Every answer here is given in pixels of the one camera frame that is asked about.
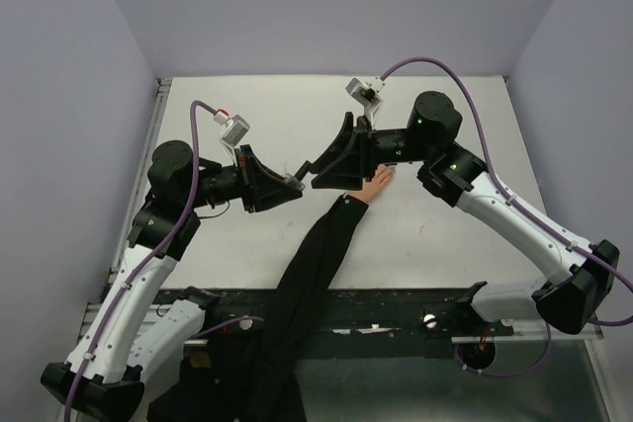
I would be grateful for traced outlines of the black sleeve forearm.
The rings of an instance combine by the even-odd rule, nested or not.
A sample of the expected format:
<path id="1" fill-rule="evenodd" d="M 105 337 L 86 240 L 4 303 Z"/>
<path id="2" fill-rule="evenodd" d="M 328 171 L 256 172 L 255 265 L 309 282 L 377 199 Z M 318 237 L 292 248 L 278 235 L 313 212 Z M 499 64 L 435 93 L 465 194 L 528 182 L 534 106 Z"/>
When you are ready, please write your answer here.
<path id="1" fill-rule="evenodd" d="M 304 421 L 294 376 L 305 341 L 326 308 L 327 289 L 368 206 L 339 197 L 310 229 L 252 333 L 211 334 L 210 364 L 187 357 L 179 381 L 152 401 L 150 421 Z"/>

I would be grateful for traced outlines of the mannequin hand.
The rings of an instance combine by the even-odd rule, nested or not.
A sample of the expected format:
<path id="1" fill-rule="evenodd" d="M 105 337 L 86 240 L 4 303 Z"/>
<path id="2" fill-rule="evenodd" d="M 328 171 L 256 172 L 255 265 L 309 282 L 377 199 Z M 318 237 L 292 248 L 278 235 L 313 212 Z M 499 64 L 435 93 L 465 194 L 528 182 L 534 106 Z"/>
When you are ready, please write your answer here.
<path id="1" fill-rule="evenodd" d="M 369 205 L 382 194 L 394 176 L 394 166 L 381 164 L 371 180 L 365 180 L 360 190 L 347 192 L 346 196 Z"/>

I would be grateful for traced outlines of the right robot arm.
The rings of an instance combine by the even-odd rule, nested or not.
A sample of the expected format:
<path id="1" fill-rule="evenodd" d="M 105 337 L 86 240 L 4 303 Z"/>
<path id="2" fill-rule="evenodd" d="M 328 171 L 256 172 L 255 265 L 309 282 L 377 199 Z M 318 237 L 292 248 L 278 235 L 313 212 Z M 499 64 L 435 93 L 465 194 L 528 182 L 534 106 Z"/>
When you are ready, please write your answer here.
<path id="1" fill-rule="evenodd" d="M 503 319 L 542 319 L 580 334 L 612 289 L 619 249 L 606 239 L 592 243 L 522 204 L 490 165 L 457 142 L 461 123 L 452 101 L 436 91 L 416 97 L 404 128 L 375 130 L 347 113 L 310 168 L 312 186 L 358 190 L 381 164 L 420 163 L 417 179 L 428 193 L 488 226 L 542 274 L 531 283 L 473 285 L 455 310 L 457 327 L 475 335 Z"/>

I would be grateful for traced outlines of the glitter nail polish bottle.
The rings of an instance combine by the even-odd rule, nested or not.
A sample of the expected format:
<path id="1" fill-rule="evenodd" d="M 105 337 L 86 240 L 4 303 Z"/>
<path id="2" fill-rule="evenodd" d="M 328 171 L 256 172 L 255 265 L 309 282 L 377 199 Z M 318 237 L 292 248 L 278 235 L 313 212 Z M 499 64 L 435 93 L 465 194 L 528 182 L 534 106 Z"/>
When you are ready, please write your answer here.
<path id="1" fill-rule="evenodd" d="M 297 178 L 295 175 L 289 174 L 287 173 L 284 176 L 284 183 L 286 186 L 292 188 L 293 190 L 297 190 L 302 192 L 305 188 L 305 185 L 303 184 L 302 180 Z"/>

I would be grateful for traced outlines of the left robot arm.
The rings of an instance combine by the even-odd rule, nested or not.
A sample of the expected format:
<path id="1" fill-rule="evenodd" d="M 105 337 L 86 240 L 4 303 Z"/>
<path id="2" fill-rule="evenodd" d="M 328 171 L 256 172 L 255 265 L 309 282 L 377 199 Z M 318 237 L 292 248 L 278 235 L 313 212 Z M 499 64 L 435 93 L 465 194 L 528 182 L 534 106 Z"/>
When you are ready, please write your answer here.
<path id="1" fill-rule="evenodd" d="M 224 166 L 199 157 L 181 140 L 160 144 L 147 172 L 149 193 L 137 212 L 120 270 L 88 330 L 62 363 L 50 363 L 42 385 L 67 411 L 97 421 L 129 421 L 150 378 L 191 336 L 212 336 L 220 323 L 216 297 L 189 288 L 147 330 L 141 328 L 167 277 L 201 220 L 195 210 L 240 200 L 248 212 L 268 211 L 303 194 L 305 163 L 282 176 L 248 145 Z"/>

